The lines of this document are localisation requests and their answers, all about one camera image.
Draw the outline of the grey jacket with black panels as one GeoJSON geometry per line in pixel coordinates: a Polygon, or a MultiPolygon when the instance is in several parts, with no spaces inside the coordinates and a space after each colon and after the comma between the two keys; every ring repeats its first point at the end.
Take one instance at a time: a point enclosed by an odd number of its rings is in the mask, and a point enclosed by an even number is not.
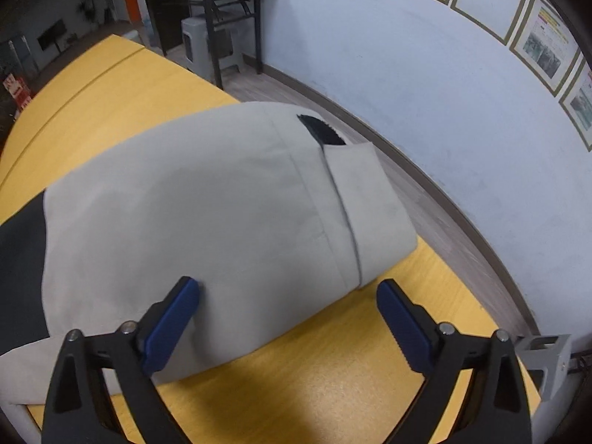
{"type": "Polygon", "coordinates": [[[247,355],[417,244],[370,143],[317,113],[233,104],[163,123],[58,179],[1,226],[1,401],[39,404],[65,334],[204,286],[159,383],[247,355]]]}

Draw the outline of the red white sign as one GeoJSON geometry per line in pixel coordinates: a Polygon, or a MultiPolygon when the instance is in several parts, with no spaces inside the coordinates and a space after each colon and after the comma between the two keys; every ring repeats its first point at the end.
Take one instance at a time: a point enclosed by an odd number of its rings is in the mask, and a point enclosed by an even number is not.
{"type": "Polygon", "coordinates": [[[3,80],[3,86],[16,102],[18,110],[26,109],[32,100],[32,93],[25,80],[21,76],[10,73],[3,80]]]}

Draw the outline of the yellow side table black legs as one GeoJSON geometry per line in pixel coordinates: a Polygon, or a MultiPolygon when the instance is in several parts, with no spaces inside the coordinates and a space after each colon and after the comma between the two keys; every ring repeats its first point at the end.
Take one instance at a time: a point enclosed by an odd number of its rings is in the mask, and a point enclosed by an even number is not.
{"type": "Polygon", "coordinates": [[[256,70],[263,71],[262,0],[145,0],[157,47],[163,54],[183,43],[181,22],[193,6],[204,10],[207,44],[214,70],[214,82],[223,86],[220,55],[215,33],[231,23],[252,19],[256,53],[256,70]]]}

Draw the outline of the grey metal corner bracket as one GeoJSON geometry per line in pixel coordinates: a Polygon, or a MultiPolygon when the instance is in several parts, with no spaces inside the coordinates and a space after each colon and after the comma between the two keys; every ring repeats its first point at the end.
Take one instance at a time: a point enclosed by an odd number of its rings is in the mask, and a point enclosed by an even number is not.
{"type": "Polygon", "coordinates": [[[543,402],[563,386],[571,360],[572,336],[530,336],[517,339],[515,351],[526,367],[543,402]]]}

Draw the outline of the framed wall picture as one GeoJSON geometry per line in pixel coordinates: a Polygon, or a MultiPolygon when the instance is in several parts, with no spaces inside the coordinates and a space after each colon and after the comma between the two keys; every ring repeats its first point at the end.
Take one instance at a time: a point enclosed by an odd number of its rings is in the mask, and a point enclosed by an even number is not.
{"type": "Polygon", "coordinates": [[[511,51],[557,96],[580,55],[574,36],[545,0],[530,0],[511,51]]]}

